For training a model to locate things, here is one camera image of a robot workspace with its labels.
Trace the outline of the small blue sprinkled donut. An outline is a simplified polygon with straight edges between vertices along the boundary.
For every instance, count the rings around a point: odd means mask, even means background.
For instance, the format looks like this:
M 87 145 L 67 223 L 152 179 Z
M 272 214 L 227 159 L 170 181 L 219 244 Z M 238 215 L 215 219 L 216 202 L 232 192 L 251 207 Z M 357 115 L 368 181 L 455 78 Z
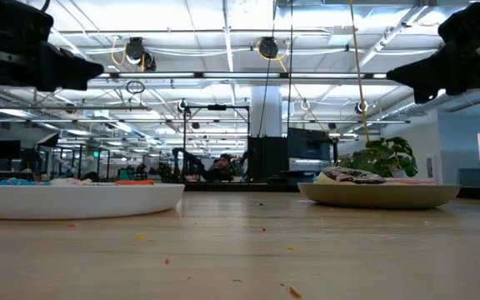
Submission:
M 20 178 L 9 178 L 0 181 L 0 186 L 51 186 L 50 182 L 34 182 Z

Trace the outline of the black cabinet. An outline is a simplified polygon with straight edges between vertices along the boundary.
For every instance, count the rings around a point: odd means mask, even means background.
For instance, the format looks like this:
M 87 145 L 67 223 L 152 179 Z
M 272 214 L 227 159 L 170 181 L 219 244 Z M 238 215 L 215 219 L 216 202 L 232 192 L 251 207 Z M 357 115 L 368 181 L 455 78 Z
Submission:
M 247 140 L 247 175 L 253 181 L 280 177 L 289 169 L 286 137 L 250 137 Z

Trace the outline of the white round plate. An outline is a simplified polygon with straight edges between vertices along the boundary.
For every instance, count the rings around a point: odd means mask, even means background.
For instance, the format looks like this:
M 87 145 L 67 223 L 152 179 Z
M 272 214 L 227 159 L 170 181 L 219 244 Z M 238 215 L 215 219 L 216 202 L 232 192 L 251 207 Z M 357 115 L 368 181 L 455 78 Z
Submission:
M 0 185 L 0 219 L 115 218 L 174 209 L 182 184 L 95 186 Z

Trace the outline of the black aluminium rig frame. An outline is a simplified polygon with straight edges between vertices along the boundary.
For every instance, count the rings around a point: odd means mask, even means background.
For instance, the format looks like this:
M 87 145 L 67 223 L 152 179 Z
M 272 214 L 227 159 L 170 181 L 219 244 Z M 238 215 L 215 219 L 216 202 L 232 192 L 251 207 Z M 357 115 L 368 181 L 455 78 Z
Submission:
M 182 102 L 184 104 L 182 110 L 182 150 L 186 150 L 187 144 L 187 124 L 188 121 L 195 117 L 202 109 L 208 111 L 225 111 L 228 109 L 232 109 L 246 124 L 247 124 L 247 133 L 246 135 L 249 136 L 251 123 L 249 118 L 251 117 L 250 107 L 249 106 L 237 106 L 237 105 L 226 105 L 226 104 L 208 104 L 208 105 L 188 105 L 186 102 Z M 247 116 L 244 117 L 240 112 L 239 109 L 245 109 L 247 111 Z

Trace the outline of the green potted plant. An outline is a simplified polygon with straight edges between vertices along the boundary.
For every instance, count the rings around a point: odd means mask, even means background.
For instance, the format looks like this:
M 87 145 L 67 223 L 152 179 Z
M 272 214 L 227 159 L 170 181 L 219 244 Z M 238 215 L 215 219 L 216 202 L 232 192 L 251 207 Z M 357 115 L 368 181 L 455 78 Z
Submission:
M 379 138 L 366 142 L 364 149 L 340 157 L 337 165 L 376 173 L 384 178 L 394 178 L 401 174 L 412 178 L 418 174 L 413 149 L 402 137 Z

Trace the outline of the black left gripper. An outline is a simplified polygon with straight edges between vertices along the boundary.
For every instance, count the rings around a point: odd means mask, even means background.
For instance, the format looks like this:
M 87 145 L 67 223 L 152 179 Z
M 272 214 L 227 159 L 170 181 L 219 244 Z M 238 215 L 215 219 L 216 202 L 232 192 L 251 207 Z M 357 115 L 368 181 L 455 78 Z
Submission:
M 18 0 L 0 0 L 0 85 L 86 90 L 104 72 L 102 64 L 47 43 L 53 17 Z

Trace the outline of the white structural column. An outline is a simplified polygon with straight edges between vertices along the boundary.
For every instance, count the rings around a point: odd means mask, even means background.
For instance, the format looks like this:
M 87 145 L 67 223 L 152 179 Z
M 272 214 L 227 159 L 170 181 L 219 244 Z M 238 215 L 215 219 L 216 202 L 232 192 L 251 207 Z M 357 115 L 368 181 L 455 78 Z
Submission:
M 281 137 L 282 95 L 279 86 L 251 86 L 250 135 Z

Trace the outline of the black aluminium table frame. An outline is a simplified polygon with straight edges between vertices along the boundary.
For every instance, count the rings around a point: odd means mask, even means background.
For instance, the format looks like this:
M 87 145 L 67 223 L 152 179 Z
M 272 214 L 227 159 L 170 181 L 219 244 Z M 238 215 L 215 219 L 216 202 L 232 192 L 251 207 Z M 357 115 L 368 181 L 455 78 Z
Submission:
M 253 192 L 253 193 L 299 193 L 297 184 L 265 183 L 209 183 L 188 182 L 185 192 Z M 461 199 L 480 200 L 480 187 L 461 187 L 457 195 Z

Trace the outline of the large chocolate drizzled donut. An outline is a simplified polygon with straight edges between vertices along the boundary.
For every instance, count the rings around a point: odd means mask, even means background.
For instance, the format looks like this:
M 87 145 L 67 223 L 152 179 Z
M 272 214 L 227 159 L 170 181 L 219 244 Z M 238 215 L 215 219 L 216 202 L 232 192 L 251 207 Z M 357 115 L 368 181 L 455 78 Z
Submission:
M 346 167 L 326 167 L 314 180 L 317 184 L 383 184 L 386 181 L 375 173 Z

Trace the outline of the grey round plate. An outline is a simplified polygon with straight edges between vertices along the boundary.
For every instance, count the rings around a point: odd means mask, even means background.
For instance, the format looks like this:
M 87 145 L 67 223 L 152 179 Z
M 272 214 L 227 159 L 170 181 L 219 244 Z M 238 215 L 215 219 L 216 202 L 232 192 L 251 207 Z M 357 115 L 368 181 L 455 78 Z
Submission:
M 458 185 L 319 184 L 300 182 L 298 189 L 318 204 L 343 208 L 421 210 L 454 200 Z

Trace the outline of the black computer monitor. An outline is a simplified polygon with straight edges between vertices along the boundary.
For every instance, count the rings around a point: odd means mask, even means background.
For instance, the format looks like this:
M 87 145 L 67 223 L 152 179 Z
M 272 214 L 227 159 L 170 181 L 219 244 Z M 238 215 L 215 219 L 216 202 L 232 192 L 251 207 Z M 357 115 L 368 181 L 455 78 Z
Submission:
M 0 159 L 19 159 L 21 154 L 20 140 L 0 140 Z

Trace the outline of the person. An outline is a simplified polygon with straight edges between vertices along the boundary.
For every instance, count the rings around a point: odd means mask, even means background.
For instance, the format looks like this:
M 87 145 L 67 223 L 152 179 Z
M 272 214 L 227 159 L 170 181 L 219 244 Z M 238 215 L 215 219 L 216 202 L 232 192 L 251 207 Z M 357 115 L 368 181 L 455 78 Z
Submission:
M 202 171 L 202 177 L 207 182 L 231 182 L 236 177 L 231 156 L 226 153 L 221 154 L 215 164 L 208 170 Z

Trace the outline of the black large printer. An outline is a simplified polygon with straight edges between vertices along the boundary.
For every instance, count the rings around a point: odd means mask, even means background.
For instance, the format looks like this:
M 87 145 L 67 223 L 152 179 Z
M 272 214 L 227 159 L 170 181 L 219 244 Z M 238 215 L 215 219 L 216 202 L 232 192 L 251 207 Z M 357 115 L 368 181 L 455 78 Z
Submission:
M 323 131 L 290 127 L 287 130 L 289 157 L 328 161 L 332 139 Z

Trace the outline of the grey waste bin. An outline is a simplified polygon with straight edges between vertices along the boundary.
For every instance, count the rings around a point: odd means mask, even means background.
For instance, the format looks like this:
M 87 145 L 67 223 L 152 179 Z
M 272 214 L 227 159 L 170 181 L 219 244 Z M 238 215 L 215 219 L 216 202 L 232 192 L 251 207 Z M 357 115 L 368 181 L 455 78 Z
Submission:
M 480 168 L 459 168 L 457 183 L 463 187 L 480 188 Z

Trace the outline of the small white sprinkled donut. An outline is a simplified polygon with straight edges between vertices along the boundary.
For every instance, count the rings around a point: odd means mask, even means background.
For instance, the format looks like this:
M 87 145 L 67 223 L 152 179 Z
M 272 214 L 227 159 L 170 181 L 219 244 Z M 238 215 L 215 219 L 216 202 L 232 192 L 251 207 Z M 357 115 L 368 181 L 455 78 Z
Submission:
M 50 181 L 52 186 L 93 186 L 92 179 L 79 180 L 76 178 L 56 178 Z

